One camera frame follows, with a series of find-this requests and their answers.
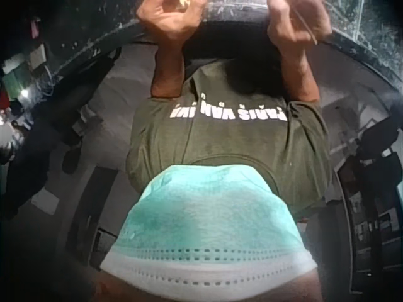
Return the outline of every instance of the hand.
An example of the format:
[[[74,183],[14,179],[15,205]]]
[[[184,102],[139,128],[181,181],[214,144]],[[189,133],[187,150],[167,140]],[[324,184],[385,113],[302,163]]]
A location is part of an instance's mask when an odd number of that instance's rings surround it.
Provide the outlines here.
[[[144,0],[137,16],[160,47],[182,48],[202,21],[207,0],[191,0],[188,9],[175,11],[179,0]]]
[[[268,0],[268,9],[268,36],[285,58],[303,56],[315,40],[322,40],[332,33],[322,0]]]

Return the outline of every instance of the person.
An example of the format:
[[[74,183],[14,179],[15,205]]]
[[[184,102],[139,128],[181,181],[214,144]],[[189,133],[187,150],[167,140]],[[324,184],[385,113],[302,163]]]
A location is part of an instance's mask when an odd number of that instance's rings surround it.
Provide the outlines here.
[[[330,180],[306,53],[331,25],[321,0],[290,3],[268,0],[286,98],[258,87],[240,93],[232,61],[183,83],[182,48],[206,0],[184,13],[164,0],[138,9],[158,44],[152,97],[135,113],[127,157],[142,195],[101,265],[95,301],[322,301],[292,215],[321,199]]]

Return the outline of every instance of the t-shirt sleeve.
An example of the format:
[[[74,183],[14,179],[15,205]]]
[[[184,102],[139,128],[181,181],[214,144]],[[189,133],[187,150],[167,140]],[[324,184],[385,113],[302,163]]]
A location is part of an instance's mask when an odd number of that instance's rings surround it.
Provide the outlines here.
[[[130,138],[130,150],[126,158],[126,172],[132,186],[141,193],[151,181],[149,132],[157,127],[169,109],[170,100],[149,98],[136,109]]]
[[[313,103],[288,103],[288,147],[283,194],[296,213],[316,202],[329,185],[329,140],[321,109]]]

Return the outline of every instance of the green t-shirt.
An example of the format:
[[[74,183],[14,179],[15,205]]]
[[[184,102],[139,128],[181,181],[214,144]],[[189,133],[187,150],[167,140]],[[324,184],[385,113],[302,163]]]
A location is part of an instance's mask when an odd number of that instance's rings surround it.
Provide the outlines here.
[[[130,182],[142,193],[172,165],[242,164],[255,168],[291,213],[316,203],[330,180],[327,130],[318,108],[240,93],[228,81],[226,64],[200,67],[180,98],[140,105],[127,157]]]

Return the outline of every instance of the surgical face mask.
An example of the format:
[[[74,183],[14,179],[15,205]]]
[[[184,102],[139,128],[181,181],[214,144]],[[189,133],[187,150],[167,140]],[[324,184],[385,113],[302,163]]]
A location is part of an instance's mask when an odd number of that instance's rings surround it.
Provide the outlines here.
[[[286,204],[245,165],[159,174],[101,265],[179,301],[246,299],[316,267]]]

